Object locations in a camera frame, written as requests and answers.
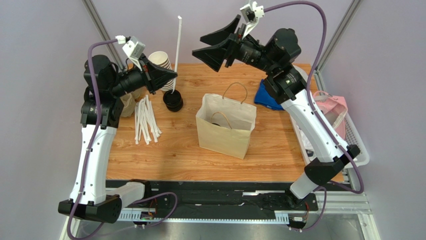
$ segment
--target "paper cup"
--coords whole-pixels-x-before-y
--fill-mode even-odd
[[[149,55],[148,60],[151,63],[158,65],[165,69],[172,70],[172,65],[170,64],[169,56],[164,51],[156,51]],[[169,90],[173,90],[173,80],[168,81],[162,88],[162,91],[167,92]]]

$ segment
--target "robotic arm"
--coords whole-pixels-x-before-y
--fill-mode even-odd
[[[348,145],[334,131],[318,107],[315,105],[313,111],[309,105],[308,94],[311,93],[306,91],[307,79],[292,65],[301,53],[295,31],[290,28],[278,29],[266,45],[259,44],[247,34],[259,21],[260,15],[256,15],[259,10],[263,17],[263,7],[259,7],[256,2],[242,7],[241,13],[248,25],[243,23],[237,29],[241,18],[237,15],[228,26],[202,36],[200,41],[210,46],[193,50],[192,55],[216,72],[220,70],[224,60],[225,67],[230,67],[237,59],[266,73],[266,91],[295,119],[317,155],[317,158],[305,167],[304,173],[285,191],[285,202],[296,208],[304,203],[304,198],[310,192],[325,185],[350,162],[339,149],[339,145],[345,148],[352,158],[360,154],[360,149],[356,145]],[[318,112],[326,122],[326,127],[336,136],[339,145],[332,141],[314,112]]]
[[[150,62],[143,54],[145,45],[134,36],[123,37],[118,42],[125,43],[124,52],[137,67],[119,72],[118,67],[114,67],[115,63],[112,63],[107,56],[96,55],[92,58],[101,103],[101,122],[92,148],[86,149],[97,120],[94,88],[86,61],[84,79],[88,87],[81,107],[82,146],[78,173],[69,199],[61,201],[58,205],[58,212],[69,216],[76,204],[80,186],[83,185],[82,197],[74,216],[102,223],[115,223],[123,208],[144,197],[151,197],[150,183],[145,180],[133,179],[122,187],[106,191],[108,159],[124,107],[120,97],[144,86],[151,94],[155,94],[168,81],[178,76],[176,72]],[[84,174],[86,151],[91,153],[85,171],[85,182],[80,182]]]

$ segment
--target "paper bag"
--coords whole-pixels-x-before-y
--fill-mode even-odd
[[[204,149],[244,159],[250,143],[250,135],[255,129],[256,107],[244,101],[229,99],[223,95],[205,94],[201,108],[196,114],[196,127],[199,146]]]

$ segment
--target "white plastic basket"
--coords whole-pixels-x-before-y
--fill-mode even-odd
[[[312,160],[314,160],[313,157],[308,157],[308,154],[306,153],[306,149],[302,142],[302,137],[300,134],[300,131],[298,129],[298,125],[296,121],[290,117],[291,124],[293,125],[294,133],[296,134],[297,141],[299,142],[299,146],[302,152],[303,160],[306,165],[308,165]],[[370,161],[369,153],[367,152],[366,146],[363,143],[363,140],[361,140],[360,134],[357,131],[357,128],[354,125],[354,122],[352,121],[351,117],[349,116],[349,113],[346,114],[344,117],[344,121],[346,123],[346,142],[348,144],[356,144],[359,149],[361,150],[361,153],[354,159],[356,166],[362,166],[366,165]],[[352,164],[347,164],[345,169],[353,168]]]

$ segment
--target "pink bag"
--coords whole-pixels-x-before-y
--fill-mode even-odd
[[[313,94],[316,105],[342,139],[346,137],[345,115],[348,112],[345,98],[333,96],[325,91]]]

